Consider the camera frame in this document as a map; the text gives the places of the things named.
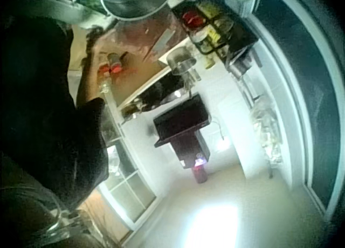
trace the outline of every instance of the light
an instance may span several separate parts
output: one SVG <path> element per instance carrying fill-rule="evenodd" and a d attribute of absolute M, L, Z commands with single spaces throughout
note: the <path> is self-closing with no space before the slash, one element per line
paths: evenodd
<path fill-rule="evenodd" d="M 181 95 L 181 92 L 179 90 L 175 91 L 174 92 L 174 95 L 178 98 L 180 98 L 182 95 Z"/>
<path fill-rule="evenodd" d="M 227 136 L 224 139 L 220 139 L 217 143 L 217 151 L 222 152 L 227 150 L 230 147 L 230 140 Z"/>
<path fill-rule="evenodd" d="M 111 146 L 107 148 L 108 155 L 111 155 L 115 151 L 115 146 Z"/>
<path fill-rule="evenodd" d="M 237 224 L 237 208 L 231 205 L 205 208 L 195 217 L 184 248 L 234 248 Z"/>

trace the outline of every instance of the electrical cord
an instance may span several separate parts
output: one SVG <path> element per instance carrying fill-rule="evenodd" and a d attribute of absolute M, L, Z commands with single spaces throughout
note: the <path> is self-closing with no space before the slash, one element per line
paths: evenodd
<path fill-rule="evenodd" d="M 215 123 L 218 125 L 219 127 L 219 132 L 220 132 L 220 136 L 222 137 L 222 139 L 224 140 L 224 135 L 223 135 L 223 132 L 222 132 L 222 127 L 220 126 L 220 123 L 218 121 L 214 121 L 213 117 L 210 115 L 210 118 L 211 118 L 211 123 Z"/>

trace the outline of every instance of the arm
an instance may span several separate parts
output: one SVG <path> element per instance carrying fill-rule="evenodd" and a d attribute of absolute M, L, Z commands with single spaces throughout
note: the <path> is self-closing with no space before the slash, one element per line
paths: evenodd
<path fill-rule="evenodd" d="M 91 52 L 87 55 L 84 68 L 82 69 L 81 80 L 77 94 L 77 107 L 99 96 L 97 71 L 99 65 L 99 54 Z"/>
<path fill-rule="evenodd" d="M 81 80 L 77 94 L 77 107 L 99 96 L 97 73 L 99 68 L 99 55 L 106 39 L 114 32 L 114 29 L 102 34 L 96 29 L 88 35 L 87 58 L 82 70 Z"/>

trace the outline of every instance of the kitchen shelf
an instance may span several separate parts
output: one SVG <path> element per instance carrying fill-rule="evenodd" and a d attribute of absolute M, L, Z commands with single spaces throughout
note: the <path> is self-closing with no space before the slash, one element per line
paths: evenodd
<path fill-rule="evenodd" d="M 165 75 L 171 71 L 169 66 L 165 67 L 163 70 L 159 71 L 153 77 L 149 78 L 144 84 L 142 84 L 137 90 L 135 90 L 129 97 L 127 97 L 122 103 L 118 105 L 118 109 L 122 110 L 127 104 L 133 101 L 138 95 L 147 90 L 155 82 L 159 81 Z"/>

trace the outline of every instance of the white tile floor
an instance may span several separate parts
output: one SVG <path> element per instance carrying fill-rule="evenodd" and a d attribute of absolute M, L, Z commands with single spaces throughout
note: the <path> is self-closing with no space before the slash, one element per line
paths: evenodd
<path fill-rule="evenodd" d="M 197 215 L 204 208 L 219 205 L 237 209 L 236 248 L 315 247 L 323 236 L 321 217 L 303 188 L 290 192 L 277 171 L 271 180 L 264 172 L 247 181 L 242 168 L 234 166 L 209 175 L 204 184 L 190 184 L 168 199 L 165 213 L 140 245 L 141 248 L 187 248 L 186 240 L 188 234 L 193 232 L 191 227 Z M 228 239 L 225 238 L 217 248 L 233 247 L 230 239 L 234 222 L 224 224 L 225 214 L 224 218 L 217 214 L 212 223 L 204 222 L 203 227 L 210 231 L 199 228 L 202 229 L 199 238 L 204 238 L 206 244 L 209 238 L 207 233 L 217 235 L 224 229 L 214 229 L 225 227 L 230 231 Z M 212 236 L 215 241 L 223 237 Z"/>

